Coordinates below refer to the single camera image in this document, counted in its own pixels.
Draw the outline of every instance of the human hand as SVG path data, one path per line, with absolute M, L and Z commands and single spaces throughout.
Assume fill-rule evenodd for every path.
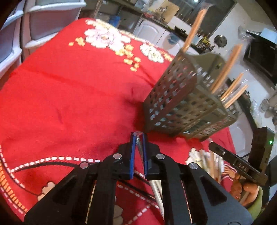
M 233 180 L 233 184 L 231 186 L 231 191 L 230 191 L 230 194 L 237 200 L 240 200 L 240 195 L 242 192 L 242 185 L 238 180 L 239 178 L 240 178 L 240 175 L 236 173 L 235 178 Z M 245 207 L 248 204 L 255 201 L 255 199 L 258 196 L 259 187 L 254 183 L 245 183 L 243 185 L 243 189 L 249 192 L 248 197 L 246 198 L 245 202 L 242 204 Z

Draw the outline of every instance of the perforated basket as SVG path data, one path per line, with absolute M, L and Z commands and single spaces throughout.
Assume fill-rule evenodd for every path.
M 213 57 L 213 63 L 207 65 L 205 60 L 202 67 L 202 56 L 178 52 L 143 103 L 145 132 L 156 130 L 205 139 L 236 121 L 236 107 L 225 109 L 210 93 L 209 86 L 220 72 L 212 69 L 218 67 L 214 62 L 224 63 L 218 55 Z

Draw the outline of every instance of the green sleeve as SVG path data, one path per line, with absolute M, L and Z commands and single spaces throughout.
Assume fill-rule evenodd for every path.
M 250 212 L 250 214 L 254 220 L 259 216 L 259 214 L 261 212 L 262 196 L 263 196 L 263 189 L 261 187 L 259 187 L 259 193 L 258 193 L 256 200 L 247 209 Z

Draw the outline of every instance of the tablecloth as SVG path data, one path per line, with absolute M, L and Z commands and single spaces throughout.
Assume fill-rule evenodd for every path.
M 92 19 L 73 22 L 36 50 L 0 92 L 0 184 L 9 206 L 26 212 L 73 166 L 98 163 L 142 131 L 142 102 L 172 61 L 146 40 Z M 178 163 L 208 142 L 150 132 Z M 229 129 L 213 141 L 235 152 Z M 228 190 L 234 170 L 226 166 Z M 118 182 L 114 225 L 163 224 L 138 154 L 135 176 Z

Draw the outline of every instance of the white cabinet door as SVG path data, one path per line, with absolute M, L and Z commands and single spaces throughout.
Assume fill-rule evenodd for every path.
M 133 34 L 156 45 L 164 32 L 165 29 L 159 25 L 146 19 L 141 19 Z
M 168 36 L 170 32 L 165 31 L 160 40 L 157 43 L 157 46 L 166 50 L 171 55 L 176 55 L 181 47 L 183 47 L 184 42 L 179 40 L 176 44 L 172 45 L 168 42 Z

